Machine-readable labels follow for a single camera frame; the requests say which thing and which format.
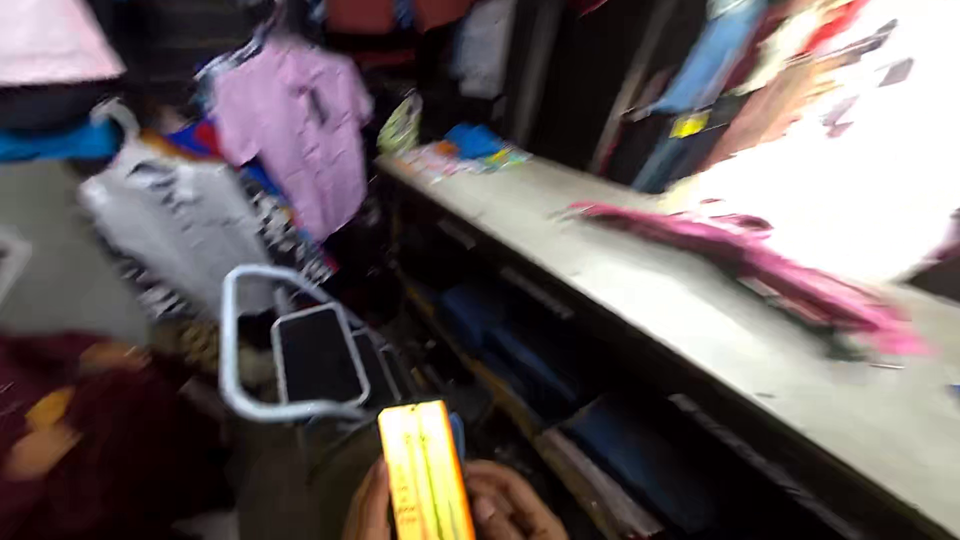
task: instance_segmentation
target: bag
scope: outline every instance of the bag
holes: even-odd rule
[[[394,110],[376,138],[382,154],[401,154],[417,146],[420,137],[420,113],[423,98],[411,91]]]

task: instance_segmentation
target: white counter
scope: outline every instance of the white counter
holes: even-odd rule
[[[936,354],[903,370],[838,362],[704,260],[551,215],[581,200],[654,210],[652,196],[539,159],[437,182],[377,163],[960,537],[960,308],[887,286]]]

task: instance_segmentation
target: clothing store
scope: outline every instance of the clothing store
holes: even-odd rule
[[[960,537],[955,15],[13,3],[0,530]]]

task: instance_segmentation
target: floor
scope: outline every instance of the floor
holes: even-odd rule
[[[147,318],[76,206],[81,180],[61,161],[0,165],[0,227],[16,228],[33,244],[27,267],[0,303],[0,329],[83,330],[144,344]]]

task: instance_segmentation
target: person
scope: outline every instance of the person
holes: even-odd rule
[[[481,540],[567,540],[560,519],[517,471],[475,460],[464,466],[473,526]],[[343,540],[390,540],[387,465],[373,464],[353,495]]]

